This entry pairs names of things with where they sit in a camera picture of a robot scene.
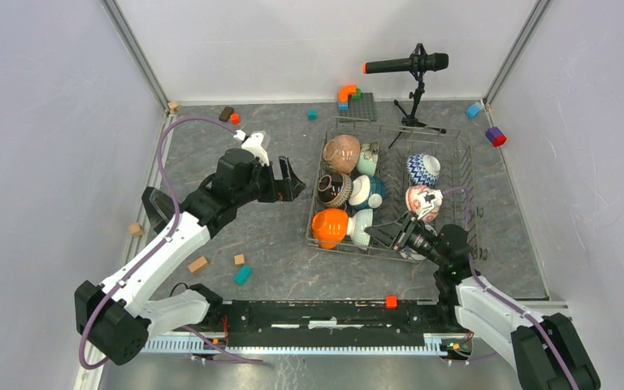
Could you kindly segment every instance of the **wire dish rack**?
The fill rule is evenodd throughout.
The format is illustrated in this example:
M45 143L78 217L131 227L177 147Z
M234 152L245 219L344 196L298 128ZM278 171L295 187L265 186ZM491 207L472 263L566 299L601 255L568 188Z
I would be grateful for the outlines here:
M373 258L388 258L407 262L421 262L419 256L412 253L398 253L392 251L379 242L372 240L368 249L355 245L349 237L345 237L335 248L323 249L312 236L312 218L324 205L318 199L317 183L323 175L331 171L323 160L323 147L329 140L340 134L350 134L358 138L361 144L373 141L379 142L379 162L375 176L386 184L386 198L381 206L374 210L373 225L389 223L399 219L407 211L405 205L405 191L412 185L405 168L406 159L414 153L427 153L439 159L441 171L436 182L436 189L445 190L457 186L468 188L470 197L470 216L466 219L466 193L458 191L444 196L439 214L431 226L438 232L442 226L455 223L468 231L468 243L472 248L474 258L486 259L482 256L478 243L477 222L480 209L477 207L475 188L475 169L472 163L472 146L467 135L458 129L447 129L440 134L430 128L408 128L404 126L371 123L366 119L356 119L353 122L341 122L347 118L336 117L327 122L324 142L320 145L319 169L314 190L312 191L312 206L307 221L306 238L309 245L319 250L341 252ZM391 149L391 142L401 134ZM359 176L353 172L354 179Z

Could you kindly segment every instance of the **microphone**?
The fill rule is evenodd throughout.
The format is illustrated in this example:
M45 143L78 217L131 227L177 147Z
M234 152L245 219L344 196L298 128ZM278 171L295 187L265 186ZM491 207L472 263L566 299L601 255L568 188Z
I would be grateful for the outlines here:
M446 53L432 53L412 55L410 58L388 59L362 64L362 72L389 73L389 72L426 72L440 71L449 67L449 55Z

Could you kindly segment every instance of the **metal corner post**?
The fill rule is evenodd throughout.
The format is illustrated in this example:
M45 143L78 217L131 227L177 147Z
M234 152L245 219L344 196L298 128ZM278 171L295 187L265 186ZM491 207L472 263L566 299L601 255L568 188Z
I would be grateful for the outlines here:
M123 43L125 43L125 46L128 48L132 59L135 60L135 64L137 64L137 67L140 68L140 72L142 72L145 80L147 80L147 84L149 84L149 88L152 90L154 98L156 98L158 104L166 110L168 106L168 98L163 92L163 88L161 84L159 84L159 80L154 74L154 71L150 66L150 62L147 61L145 53L142 52L140 44L137 43L135 34L132 33L120 6L116 0L102 0L102 5L106 8L106 12L111 17L111 21L114 22L114 26L116 27L116 30L118 30L120 37L123 39Z
M549 3L551 3L551 1L552 0L537 0L535 6L532 7L532 11L530 12L529 16L527 16L527 20L522 26L518 37L515 38L515 42L510 48L510 51L505 58L505 61L501 65L501 68L496 74L496 77L494 77L492 85L489 87L487 94L484 95L483 102L485 104L491 104L496 98L496 95L501 91L501 87L508 78L510 72L513 70L515 63L518 61L520 54L525 49L527 42L530 40L530 37L535 32L537 25L542 19L542 16L544 16L544 13L548 9L548 5Z

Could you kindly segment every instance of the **robotic hand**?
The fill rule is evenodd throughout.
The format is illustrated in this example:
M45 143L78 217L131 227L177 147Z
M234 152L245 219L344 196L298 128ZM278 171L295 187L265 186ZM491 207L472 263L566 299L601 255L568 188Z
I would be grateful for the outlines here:
M147 188L142 199L156 238L98 286L85 281L75 291L77 331L83 335L93 319L87 340L113 363L129 362L152 337L201 322L210 305L220 303L206 288L188 289L161 301L149 299L177 266L235 219L239 207L252 201L291 202L305 189L285 157L279 157L283 179L274 178L266 133L246 137L238 131L235 138L243 141L242 146L226 151L216 172L180 204L179 215L173 215L166 194ZM178 224L173 226L176 218ZM106 303L98 311L102 302Z
M597 389L599 376L565 315L545 317L519 305L479 276L467 231L449 224L438 234L406 214L365 232L393 250L405 247L434 262L442 319L479 335L518 373L527 389Z

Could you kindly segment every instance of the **tripod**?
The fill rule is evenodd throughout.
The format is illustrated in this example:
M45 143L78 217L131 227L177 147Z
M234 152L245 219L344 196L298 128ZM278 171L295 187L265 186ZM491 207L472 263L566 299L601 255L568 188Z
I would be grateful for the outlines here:
M421 43L418 43L417 47L415 47L415 50L410 55L410 62L416 63L418 61L419 56L424 55L424 54L425 54L424 46ZM415 80L418 82L418 87L415 89L415 92L411 92L410 95L408 95L409 98L413 99L413 109L410 110L410 114L408 115L408 113L405 112L405 110L403 110L403 107L401 107L401 104L397 100L394 100L393 104L396 105L396 107L398 107L398 110L401 110L401 112L403 113L403 118L401 119L401 123L403 125L410 126L413 128L427 128L428 126L426 124L420 122L419 119L415 118L415 113L417 113L420 99L422 98L422 95L424 93L423 77L424 77L425 72L419 71L418 67L413 67L413 70L410 71L410 74L413 75ZM445 128L432 128L432 127L429 127L429 128L437 132L440 132L441 134L446 133ZM388 146L389 149L391 149L393 144L395 144L396 141L398 141L398 137L400 137L401 134L403 133L402 132L398 133L398 135L393 140L393 142L391 142L391 145Z

